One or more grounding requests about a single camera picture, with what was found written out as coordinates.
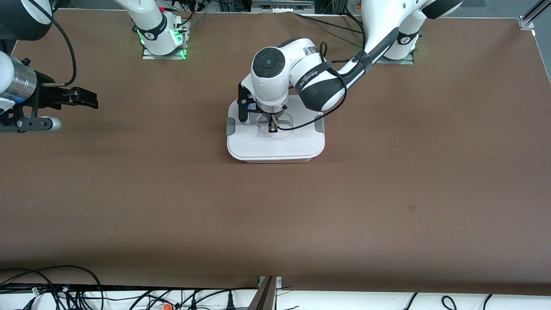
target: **brown table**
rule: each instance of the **brown table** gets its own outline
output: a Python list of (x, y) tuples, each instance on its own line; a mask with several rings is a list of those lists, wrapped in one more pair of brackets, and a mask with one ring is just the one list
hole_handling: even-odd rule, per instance
[[(100, 109), (43, 111), (63, 129), (0, 137), (1, 266), (79, 264), (120, 285), (277, 274), (294, 289), (551, 293), (551, 87), (515, 20), (428, 21), (416, 65), (362, 78), (319, 157), (253, 165), (224, 132), (255, 52), (308, 37), (346, 58), (358, 34), (207, 14), (187, 60), (142, 61), (125, 12), (56, 17)], [(15, 55), (70, 75), (55, 29)]]

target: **power cable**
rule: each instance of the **power cable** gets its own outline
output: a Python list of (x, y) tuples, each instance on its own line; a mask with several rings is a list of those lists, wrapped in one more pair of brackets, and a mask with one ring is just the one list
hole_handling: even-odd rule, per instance
[(494, 294), (489, 294), (486, 299), (484, 299), (484, 304), (482, 305), (482, 310), (486, 310), (486, 304), (488, 303), (488, 300), (493, 296)]
[(413, 293), (413, 295), (409, 299), (409, 302), (408, 302), (407, 306), (404, 308), (404, 310), (409, 310), (409, 308), (412, 306), (413, 300), (417, 297), (417, 294), (419, 294), (419, 293)]
[[(448, 305), (446, 305), (446, 300), (451, 301), (451, 304), (453, 305), (453, 308), (450, 308)], [(442, 302), (442, 306), (448, 310), (457, 310), (457, 306), (455, 305), (455, 301), (450, 296), (442, 296), (442, 299), (440, 300)]]
[(48, 19), (50, 21), (52, 21), (52, 24), (54, 24), (56, 26), (56, 28), (60, 31), (61, 35), (63, 35), (63, 38), (65, 39), (65, 42), (67, 43), (67, 47), (69, 48), (69, 53), (71, 53), (71, 61), (73, 62), (73, 75), (71, 76), (71, 79), (68, 82), (62, 83), (62, 84), (59, 84), (59, 83), (44, 83), (43, 86), (44, 87), (59, 87), (59, 86), (67, 87), (67, 86), (73, 84), (74, 80), (77, 78), (77, 58), (74, 55), (73, 45), (71, 44), (71, 41), (69, 40), (69, 37), (67, 36), (67, 34), (63, 30), (63, 28), (56, 22), (56, 20), (53, 18), (53, 16), (48, 14), (48, 12), (46, 10), (44, 10), (43, 7), (38, 5), (35, 0), (28, 0), (28, 1), (32, 5), (34, 5), (39, 11), (41, 11), (42, 14), (44, 14), (46, 17), (48, 17)]

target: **white surface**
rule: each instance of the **white surface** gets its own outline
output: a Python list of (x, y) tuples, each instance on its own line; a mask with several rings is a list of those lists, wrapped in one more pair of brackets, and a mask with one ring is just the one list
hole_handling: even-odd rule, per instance
[(2, 114), (4, 112), (6, 112), (7, 110), (11, 109), (14, 105), (15, 105), (15, 101), (0, 98), (0, 114)]
[(4, 52), (0, 52), (0, 94), (11, 85), (13, 74), (12, 60)]
[[(302, 125), (321, 114), (306, 109), (297, 95), (289, 96), (287, 107), (285, 113), (293, 118), (293, 126)], [(230, 105), (228, 117), (235, 119), (235, 133), (228, 136), (227, 145), (234, 158), (248, 162), (307, 161), (323, 151), (325, 134), (317, 132), (314, 124), (292, 131), (279, 130), (277, 133), (259, 135), (256, 125), (259, 115), (250, 113), (250, 122), (244, 125), (239, 122), (237, 101)]]
[[(52, 16), (52, 8), (50, 7), (50, 2), (48, 0), (35, 0), (36, 4), (41, 6), (50, 16)], [(27, 12), (34, 18), (37, 22), (47, 25), (51, 21), (48, 17), (44, 15), (34, 4), (30, 3), (29, 0), (21, 0), (23, 7)]]
[[(165, 291), (153, 292), (160, 296)], [(196, 299), (214, 291), (202, 291)], [(234, 304), (236, 307), (247, 307), (252, 301), (256, 290), (234, 291)], [(126, 298), (140, 296), (144, 291), (107, 292), (109, 298)], [(191, 290), (183, 292), (186, 298), (193, 293)], [(300, 306), (298, 310), (402, 310), (412, 293), (378, 293), (378, 292), (323, 292), (323, 291), (281, 291), (277, 299), (277, 309), (289, 309)], [(453, 298), (458, 310), (482, 310), (482, 304), (486, 295), (481, 294), (443, 294), (420, 293), (410, 310), (445, 310), (440, 299), (443, 295)], [(33, 297), (32, 293), (0, 295), (0, 310), (15, 310), (23, 308)], [(87, 296), (99, 297), (97, 292), (87, 293)], [(165, 299), (174, 303), (181, 302), (180, 291), (170, 292)], [(134, 300), (106, 301), (104, 310), (128, 310)], [(228, 294), (221, 293), (199, 303), (199, 307), (208, 307), (211, 310), (224, 310), (228, 302)], [(100, 309), (99, 300), (90, 300), (88, 303), (94, 310)], [(144, 309), (148, 300), (142, 300), (134, 308)], [(42, 295), (35, 302), (33, 310), (53, 310), (55, 304), (50, 295)], [(157, 303), (152, 310), (162, 310), (163, 305)], [(489, 300), (487, 310), (549, 310), (551, 309), (551, 297), (549, 296), (518, 296), (518, 295), (494, 295)]]

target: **green led light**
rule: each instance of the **green led light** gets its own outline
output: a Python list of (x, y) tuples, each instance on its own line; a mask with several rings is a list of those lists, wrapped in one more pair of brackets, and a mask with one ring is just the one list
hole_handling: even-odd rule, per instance
[(143, 41), (142, 35), (138, 32), (139, 40), (142, 43), (143, 46), (145, 46), (145, 43)]

